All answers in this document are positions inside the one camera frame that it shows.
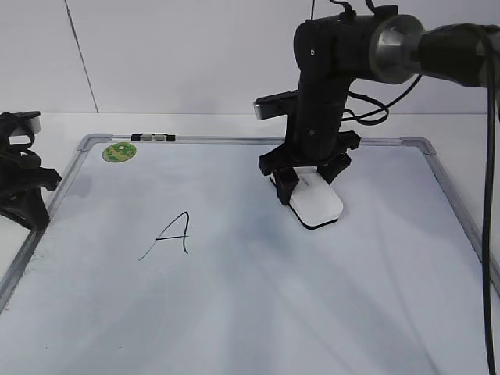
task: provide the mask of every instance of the black clamp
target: black clamp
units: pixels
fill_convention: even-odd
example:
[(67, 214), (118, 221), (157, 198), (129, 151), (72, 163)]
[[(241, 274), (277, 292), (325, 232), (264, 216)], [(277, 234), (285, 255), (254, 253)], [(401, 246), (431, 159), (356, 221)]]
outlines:
[(275, 116), (288, 115), (287, 133), (285, 141), (273, 151), (259, 157), (259, 168), (264, 176), (273, 174), (274, 184), (281, 204), (290, 202), (291, 194), (299, 179), (294, 167), (315, 166), (318, 174), (331, 184), (340, 172), (351, 165), (351, 158), (347, 155), (348, 149), (359, 147), (361, 138), (354, 131), (339, 132), (334, 150), (330, 156), (320, 162), (312, 162), (296, 155), (292, 149), (291, 137), (295, 125), (295, 106), (297, 91), (259, 98), (255, 101), (255, 111), (260, 120)]
[[(39, 112), (0, 115), (0, 215), (31, 230), (47, 227), (49, 216), (41, 188), (54, 191), (61, 181), (55, 170), (41, 168), (40, 157), (29, 148), (34, 142), (30, 121)], [(26, 144), (11, 144), (16, 130), (28, 136)]]

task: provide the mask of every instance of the whiteboard eraser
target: whiteboard eraser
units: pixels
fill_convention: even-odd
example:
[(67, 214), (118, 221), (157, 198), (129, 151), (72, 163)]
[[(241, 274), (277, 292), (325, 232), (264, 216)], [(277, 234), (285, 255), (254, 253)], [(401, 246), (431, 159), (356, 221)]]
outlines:
[(314, 230), (335, 223), (344, 210), (344, 204), (335, 190), (314, 167), (295, 168), (295, 172), (298, 184), (288, 205), (302, 225)]

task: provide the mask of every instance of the green sticker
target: green sticker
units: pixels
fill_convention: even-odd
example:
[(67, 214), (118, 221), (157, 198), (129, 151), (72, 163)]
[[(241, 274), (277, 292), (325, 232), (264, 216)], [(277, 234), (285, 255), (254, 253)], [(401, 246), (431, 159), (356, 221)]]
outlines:
[(131, 143), (121, 142), (109, 146), (102, 153), (102, 158), (106, 162), (121, 163), (132, 159), (137, 153), (137, 149)]

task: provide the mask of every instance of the black cable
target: black cable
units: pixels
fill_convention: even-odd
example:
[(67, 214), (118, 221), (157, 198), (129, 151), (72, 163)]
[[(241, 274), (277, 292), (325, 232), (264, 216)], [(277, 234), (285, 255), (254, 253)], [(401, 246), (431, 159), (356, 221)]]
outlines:
[(493, 203), (493, 182), (495, 177), (495, 111), (496, 111), (496, 74), (493, 60), (493, 46), (484, 29), (477, 25), (463, 25), (481, 39), (487, 64), (487, 147), (486, 176), (484, 178), (484, 211), (482, 233), (482, 270), (483, 270), (483, 310), (484, 341), (486, 344), (487, 365), (490, 375), (496, 375), (493, 329), (491, 323), (491, 275), (490, 275), (490, 240), (491, 212)]
[(314, 20), (314, 8), (316, 7), (316, 0), (312, 0), (311, 5), (311, 20)]
[(408, 88), (401, 95), (399, 95), (396, 99), (394, 99), (389, 104), (384, 105), (383, 107), (380, 107), (379, 109), (377, 109), (375, 111), (364, 113), (364, 114), (359, 115), (359, 116), (353, 116), (352, 111), (348, 110), (348, 111), (346, 111), (346, 113), (349, 113), (352, 116), (351, 117), (344, 117), (342, 119), (342, 121), (353, 121), (353, 120), (355, 120), (355, 121), (359, 122), (359, 119), (365, 119), (367, 117), (371, 117), (371, 116), (377, 115), (379, 113), (385, 112), (385, 108), (389, 109), (393, 105), (399, 103), (402, 99), (404, 99), (415, 88), (415, 86), (420, 82), (421, 79), (422, 79), (422, 76), (417, 76), (415, 78), (415, 80), (412, 82), (412, 84), (410, 84), (408, 86)]
[(368, 127), (372, 127), (373, 125), (378, 125), (380, 123), (383, 123), (385, 120), (388, 119), (389, 117), (389, 108), (382, 102), (374, 99), (374, 98), (371, 98), (370, 96), (368, 95), (363, 95), (363, 94), (356, 94), (355, 92), (349, 92), (348, 95), (351, 97), (351, 98), (354, 98), (354, 99), (358, 99), (358, 100), (363, 100), (364, 102), (368, 102), (368, 103), (371, 103), (373, 105), (376, 105), (377, 107), (379, 107), (379, 109), (377, 111), (374, 111), (374, 112), (385, 112), (385, 114), (382, 116), (382, 117), (379, 117), (378, 119), (375, 119), (375, 120), (364, 120), (365, 117), (363, 117), (364, 115), (361, 115), (361, 116), (357, 116), (356, 114), (354, 114), (354, 112), (350, 109), (344, 109), (344, 113), (348, 113), (352, 116), (352, 118), (357, 121), (358, 123), (362, 124), (362, 125), (366, 125)]
[(369, 10), (371, 10), (373, 13), (375, 13), (375, 5), (373, 5), (372, 0), (365, 0), (366, 6), (368, 7)]
[(330, 2), (335, 5), (342, 5), (346, 13), (352, 13), (352, 6), (348, 2), (340, 2), (338, 0), (330, 0)]

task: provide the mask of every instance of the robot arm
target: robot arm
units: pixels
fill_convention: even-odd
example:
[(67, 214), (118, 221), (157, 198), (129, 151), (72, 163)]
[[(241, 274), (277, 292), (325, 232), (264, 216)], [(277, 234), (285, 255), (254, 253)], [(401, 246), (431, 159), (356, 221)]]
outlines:
[(340, 15), (307, 20), (296, 30), (298, 90), (255, 102), (261, 120), (288, 115), (284, 144), (259, 158), (261, 171), (273, 174), (284, 205), (298, 182), (294, 167), (317, 166), (330, 184), (350, 164), (347, 149), (357, 148), (359, 138), (352, 132), (339, 133), (339, 128), (355, 79), (401, 84), (420, 74), (485, 87), (484, 35), (500, 71), (496, 26), (449, 25), (426, 32), (416, 17), (398, 15), (394, 5), (374, 8), (373, 16), (358, 16), (350, 5), (342, 5), (345, 11)]

